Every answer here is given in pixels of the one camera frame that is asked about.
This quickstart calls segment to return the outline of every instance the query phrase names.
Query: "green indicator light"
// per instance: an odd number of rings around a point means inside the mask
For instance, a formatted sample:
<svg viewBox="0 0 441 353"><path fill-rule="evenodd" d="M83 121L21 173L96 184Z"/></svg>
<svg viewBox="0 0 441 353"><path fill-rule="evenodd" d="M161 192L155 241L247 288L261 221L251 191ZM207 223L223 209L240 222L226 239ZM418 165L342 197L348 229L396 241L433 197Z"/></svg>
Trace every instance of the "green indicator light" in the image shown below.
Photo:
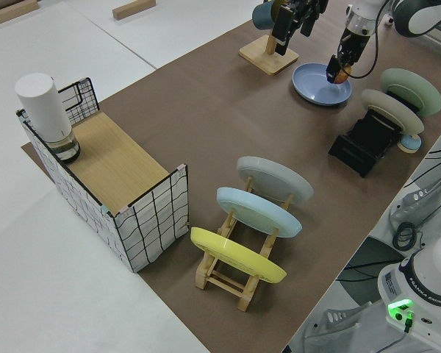
<svg viewBox="0 0 441 353"><path fill-rule="evenodd" d="M412 301L410 299L402 299L402 300L399 300L398 302L390 303L388 305L388 307L389 307L389 309L395 309L397 307L403 307L404 305L409 307L411 304L412 304Z"/></svg>
<svg viewBox="0 0 441 353"><path fill-rule="evenodd" d="M408 307L411 307L413 302L410 299L402 299L398 302L390 303L387 305L387 309L389 310L389 314L391 318L396 318L397 320L401 320L400 310L405 310Z"/></svg>

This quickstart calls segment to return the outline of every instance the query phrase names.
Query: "white cylindrical speaker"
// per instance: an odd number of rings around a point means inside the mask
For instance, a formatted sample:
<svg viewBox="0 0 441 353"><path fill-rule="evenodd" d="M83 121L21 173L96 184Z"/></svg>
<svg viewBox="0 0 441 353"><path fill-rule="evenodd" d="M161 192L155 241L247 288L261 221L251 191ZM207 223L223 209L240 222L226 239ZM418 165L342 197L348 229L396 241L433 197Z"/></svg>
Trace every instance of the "white cylindrical speaker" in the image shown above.
<svg viewBox="0 0 441 353"><path fill-rule="evenodd" d="M64 162L74 161L80 152L72 126L52 77L33 73L15 84L32 128Z"/></svg>

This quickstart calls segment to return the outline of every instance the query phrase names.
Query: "yellow plate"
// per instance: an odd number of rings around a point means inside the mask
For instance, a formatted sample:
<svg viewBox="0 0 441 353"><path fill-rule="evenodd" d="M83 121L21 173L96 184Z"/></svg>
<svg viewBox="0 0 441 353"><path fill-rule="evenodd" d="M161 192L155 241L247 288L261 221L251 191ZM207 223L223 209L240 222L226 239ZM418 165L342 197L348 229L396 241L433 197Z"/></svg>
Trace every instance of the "yellow plate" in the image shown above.
<svg viewBox="0 0 441 353"><path fill-rule="evenodd" d="M265 282L278 283L286 277L286 272L266 257L208 230L191 228L191 241L220 261Z"/></svg>

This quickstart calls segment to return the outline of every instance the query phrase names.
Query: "grid pattern panel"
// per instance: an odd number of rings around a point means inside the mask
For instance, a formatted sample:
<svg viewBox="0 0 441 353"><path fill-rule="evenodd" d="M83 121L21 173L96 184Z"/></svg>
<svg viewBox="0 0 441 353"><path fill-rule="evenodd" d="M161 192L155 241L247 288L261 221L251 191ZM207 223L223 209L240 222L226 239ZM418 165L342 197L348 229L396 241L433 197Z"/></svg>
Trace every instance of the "grid pattern panel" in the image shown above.
<svg viewBox="0 0 441 353"><path fill-rule="evenodd" d="M62 166L57 156L47 148L34 130L29 128L25 120L23 120L23 127L62 197L116 253L126 267L132 270L119 234L114 228L114 221L111 215L106 212L105 207L102 207L98 200L89 194L74 176L68 173L66 167Z"/></svg>
<svg viewBox="0 0 441 353"><path fill-rule="evenodd" d="M72 125L99 110L88 78L59 90L59 94ZM114 217L37 135L26 112L19 110L17 115L64 199L131 271L137 272L155 261L188 231L186 165L181 165Z"/></svg>
<svg viewBox="0 0 441 353"><path fill-rule="evenodd" d="M59 90L59 94L72 125L100 110L88 77Z"/></svg>
<svg viewBox="0 0 441 353"><path fill-rule="evenodd" d="M154 262L188 231L187 166L120 213L115 224L135 271Z"/></svg>

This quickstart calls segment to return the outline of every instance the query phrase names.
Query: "wooden block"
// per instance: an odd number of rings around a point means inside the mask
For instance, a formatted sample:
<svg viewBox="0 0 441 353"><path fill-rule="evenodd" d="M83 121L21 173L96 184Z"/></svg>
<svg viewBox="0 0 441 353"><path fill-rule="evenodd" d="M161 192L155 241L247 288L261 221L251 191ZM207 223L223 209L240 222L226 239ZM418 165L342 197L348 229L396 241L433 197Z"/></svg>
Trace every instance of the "wooden block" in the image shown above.
<svg viewBox="0 0 441 353"><path fill-rule="evenodd" d="M115 215L168 172L103 112L73 127L81 153L69 169Z"/></svg>
<svg viewBox="0 0 441 353"><path fill-rule="evenodd" d="M239 51L239 55L247 59L250 63L260 68L268 75L276 75L278 72L294 63L299 56L294 51L288 49L284 56L278 53L268 54L266 52L268 37L264 35L250 44L247 44Z"/></svg>
<svg viewBox="0 0 441 353"><path fill-rule="evenodd" d="M24 0L17 4L0 9L0 24L39 9L37 0Z"/></svg>
<svg viewBox="0 0 441 353"><path fill-rule="evenodd" d="M136 0L133 2L129 2L126 5L115 8L112 11L112 16L116 20L121 20L128 16L139 13L140 11L144 11L150 9L155 6L155 0Z"/></svg>

